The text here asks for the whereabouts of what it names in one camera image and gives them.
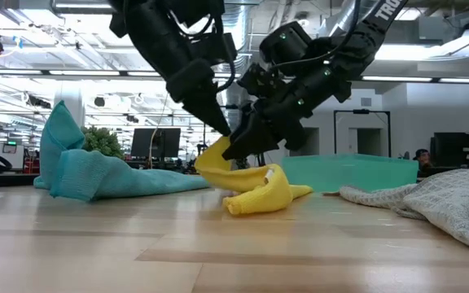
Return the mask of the translucent green plastic bin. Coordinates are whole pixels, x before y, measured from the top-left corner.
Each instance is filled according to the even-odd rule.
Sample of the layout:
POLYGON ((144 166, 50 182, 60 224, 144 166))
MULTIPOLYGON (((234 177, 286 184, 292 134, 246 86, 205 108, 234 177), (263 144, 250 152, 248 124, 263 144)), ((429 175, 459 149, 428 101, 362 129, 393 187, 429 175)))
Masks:
POLYGON ((336 192, 342 186, 365 191, 397 188, 415 183, 419 170, 413 160, 359 154, 290 156, 281 166, 292 185, 316 192, 336 192))

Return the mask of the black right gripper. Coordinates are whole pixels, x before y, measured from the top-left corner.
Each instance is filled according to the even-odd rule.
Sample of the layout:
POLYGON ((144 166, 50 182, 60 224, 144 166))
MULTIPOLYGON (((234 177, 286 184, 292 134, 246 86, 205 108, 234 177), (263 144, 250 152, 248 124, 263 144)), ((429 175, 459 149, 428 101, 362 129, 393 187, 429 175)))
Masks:
POLYGON ((222 153, 226 160, 242 159, 249 155, 278 149, 284 138, 285 116, 292 119, 285 128, 285 147, 298 151, 306 142, 305 129, 298 121, 313 115, 313 110, 334 96, 343 103, 351 95, 351 82, 337 75, 331 68, 314 69, 290 82, 268 74, 277 89, 269 98, 259 98, 254 112, 243 112, 238 126, 229 136, 230 145, 222 153))

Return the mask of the person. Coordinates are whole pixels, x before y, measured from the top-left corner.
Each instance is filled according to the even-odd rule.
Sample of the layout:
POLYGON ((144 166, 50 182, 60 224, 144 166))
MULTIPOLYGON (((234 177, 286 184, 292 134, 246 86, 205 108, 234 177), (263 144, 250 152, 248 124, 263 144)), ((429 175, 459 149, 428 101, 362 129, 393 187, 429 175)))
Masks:
POLYGON ((431 154, 426 149, 418 149, 413 160, 418 162, 420 172, 432 167, 431 154))

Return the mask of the black background monitor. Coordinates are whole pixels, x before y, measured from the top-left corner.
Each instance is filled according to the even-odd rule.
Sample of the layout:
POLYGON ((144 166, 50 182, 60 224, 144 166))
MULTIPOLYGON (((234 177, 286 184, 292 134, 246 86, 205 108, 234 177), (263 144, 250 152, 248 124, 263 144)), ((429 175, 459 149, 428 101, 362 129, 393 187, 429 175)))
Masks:
POLYGON ((180 129, 135 129, 130 154, 136 157, 176 158, 180 137, 180 129))

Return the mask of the yellow microfiber towel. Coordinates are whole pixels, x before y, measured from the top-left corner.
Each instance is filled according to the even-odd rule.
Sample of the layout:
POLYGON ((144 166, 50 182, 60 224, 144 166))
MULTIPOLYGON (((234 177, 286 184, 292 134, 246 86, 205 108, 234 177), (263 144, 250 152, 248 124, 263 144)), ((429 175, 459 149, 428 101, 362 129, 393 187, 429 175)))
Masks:
POLYGON ((219 138, 197 158, 195 169, 209 184, 234 192, 222 200, 231 215, 276 212, 313 193, 310 186, 290 184, 277 164, 233 170, 231 162, 222 157, 229 146, 229 138, 219 138))

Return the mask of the black equipment rack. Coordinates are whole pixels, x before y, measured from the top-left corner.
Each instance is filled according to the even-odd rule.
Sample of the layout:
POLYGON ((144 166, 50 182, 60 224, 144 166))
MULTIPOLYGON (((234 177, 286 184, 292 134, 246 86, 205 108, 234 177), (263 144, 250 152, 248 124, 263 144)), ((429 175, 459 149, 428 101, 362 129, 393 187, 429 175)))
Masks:
POLYGON ((469 132, 434 133, 430 153, 435 168, 469 168, 469 132))

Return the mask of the grey waffle-weave towel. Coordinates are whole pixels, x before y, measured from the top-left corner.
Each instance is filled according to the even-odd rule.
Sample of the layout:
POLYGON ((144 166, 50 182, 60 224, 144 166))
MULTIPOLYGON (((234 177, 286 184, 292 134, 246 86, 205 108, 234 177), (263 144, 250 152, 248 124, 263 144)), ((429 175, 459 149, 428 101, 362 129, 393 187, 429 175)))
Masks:
POLYGON ((469 246, 469 169, 431 175, 419 183, 364 191, 343 186, 334 193, 349 202, 386 208, 396 214, 428 221, 469 246))

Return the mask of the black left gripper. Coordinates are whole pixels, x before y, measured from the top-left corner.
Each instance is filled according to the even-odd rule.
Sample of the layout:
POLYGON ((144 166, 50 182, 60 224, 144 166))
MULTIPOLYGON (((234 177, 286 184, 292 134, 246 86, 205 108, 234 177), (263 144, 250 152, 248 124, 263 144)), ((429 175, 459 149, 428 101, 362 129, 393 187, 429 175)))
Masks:
POLYGON ((195 59, 173 74, 166 81, 166 90, 177 103, 206 125, 223 136, 230 134, 230 127, 216 100, 214 72, 205 59, 195 59))

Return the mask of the black beam with light strips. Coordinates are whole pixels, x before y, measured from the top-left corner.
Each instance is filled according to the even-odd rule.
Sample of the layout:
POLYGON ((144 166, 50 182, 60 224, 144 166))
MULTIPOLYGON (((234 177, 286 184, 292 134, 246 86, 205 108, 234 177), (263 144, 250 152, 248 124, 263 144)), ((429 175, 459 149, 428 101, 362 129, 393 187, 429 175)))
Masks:
MULTIPOLYGON (((26 68, 0 68, 0 76, 17 77, 41 77, 59 79, 85 78, 97 80, 161 80, 157 72, 151 71, 114 71, 114 70, 54 70, 54 69, 26 69, 26 68)), ((353 78, 352 81, 363 82, 405 82, 405 83, 440 83, 440 84, 464 84, 469 85, 469 77, 385 77, 362 76, 353 78)))

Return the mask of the black metal frame stand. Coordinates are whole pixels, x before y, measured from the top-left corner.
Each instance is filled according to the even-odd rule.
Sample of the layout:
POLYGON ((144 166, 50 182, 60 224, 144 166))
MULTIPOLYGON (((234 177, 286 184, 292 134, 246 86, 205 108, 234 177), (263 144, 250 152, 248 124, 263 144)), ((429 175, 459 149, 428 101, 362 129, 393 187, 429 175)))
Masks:
POLYGON ((333 152, 335 154, 357 154, 359 151, 359 130, 375 132, 363 140, 368 147, 377 146, 373 155, 392 157, 392 118, 390 111, 368 109, 334 110, 333 152))

